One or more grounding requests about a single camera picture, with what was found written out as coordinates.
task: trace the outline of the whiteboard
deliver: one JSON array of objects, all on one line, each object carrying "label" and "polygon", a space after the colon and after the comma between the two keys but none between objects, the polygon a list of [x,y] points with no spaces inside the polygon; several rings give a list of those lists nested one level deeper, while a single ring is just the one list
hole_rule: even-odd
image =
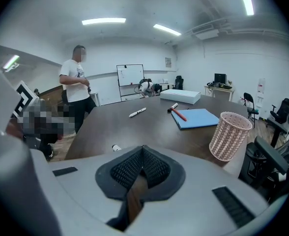
[{"label": "whiteboard", "polygon": [[138,84],[144,78],[143,65],[118,65],[118,81],[119,86],[128,86]]}]

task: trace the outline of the pink wicker basket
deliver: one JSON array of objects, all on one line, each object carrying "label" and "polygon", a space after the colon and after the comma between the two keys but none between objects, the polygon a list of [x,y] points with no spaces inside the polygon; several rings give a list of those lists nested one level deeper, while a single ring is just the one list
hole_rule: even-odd
[{"label": "pink wicker basket", "polygon": [[209,149],[221,161],[230,161],[244,142],[253,125],[245,117],[231,112],[220,114]]}]

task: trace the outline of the white t-shirt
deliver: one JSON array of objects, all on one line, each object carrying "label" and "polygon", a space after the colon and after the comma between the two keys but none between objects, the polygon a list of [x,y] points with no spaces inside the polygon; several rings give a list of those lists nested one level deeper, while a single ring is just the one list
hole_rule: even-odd
[{"label": "white t-shirt", "polygon": [[[67,60],[61,67],[59,75],[82,78],[85,76],[82,66],[73,59]],[[68,102],[84,100],[90,97],[87,86],[81,83],[65,85]]]},{"label": "white t-shirt", "polygon": [[152,82],[149,82],[149,84],[150,84],[150,85],[149,85],[149,88],[148,88],[148,81],[143,82],[143,83],[141,84],[139,90],[142,91],[143,93],[144,93],[145,91],[147,91],[147,92],[152,92],[151,87],[152,87],[153,83],[152,83]]}]

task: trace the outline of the black mesh pad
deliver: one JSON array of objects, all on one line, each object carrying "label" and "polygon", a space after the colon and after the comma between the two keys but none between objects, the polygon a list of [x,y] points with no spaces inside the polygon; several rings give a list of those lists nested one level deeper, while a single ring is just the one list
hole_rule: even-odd
[{"label": "black mesh pad", "polygon": [[124,200],[142,170],[149,189],[140,196],[141,202],[166,200],[185,180],[185,170],[179,163],[148,146],[136,147],[103,164],[95,180],[108,198]]},{"label": "black mesh pad", "polygon": [[111,169],[111,177],[129,190],[142,169],[142,161],[142,153],[139,150],[114,166]]}]

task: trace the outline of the dark wooden table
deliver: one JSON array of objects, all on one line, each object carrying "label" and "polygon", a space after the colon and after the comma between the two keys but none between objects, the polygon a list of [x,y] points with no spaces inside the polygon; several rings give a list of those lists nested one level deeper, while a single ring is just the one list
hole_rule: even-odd
[{"label": "dark wooden table", "polygon": [[[157,145],[224,166],[226,163],[217,160],[209,151],[216,126],[180,130],[172,115],[167,113],[173,104],[173,101],[156,96],[94,108],[70,146],[66,159],[108,153],[112,151],[112,145],[121,148]],[[142,108],[146,111],[129,117]],[[242,105],[204,95],[194,105],[178,102],[176,109],[188,108],[205,108],[217,117],[225,111],[247,116],[246,107]]]}]

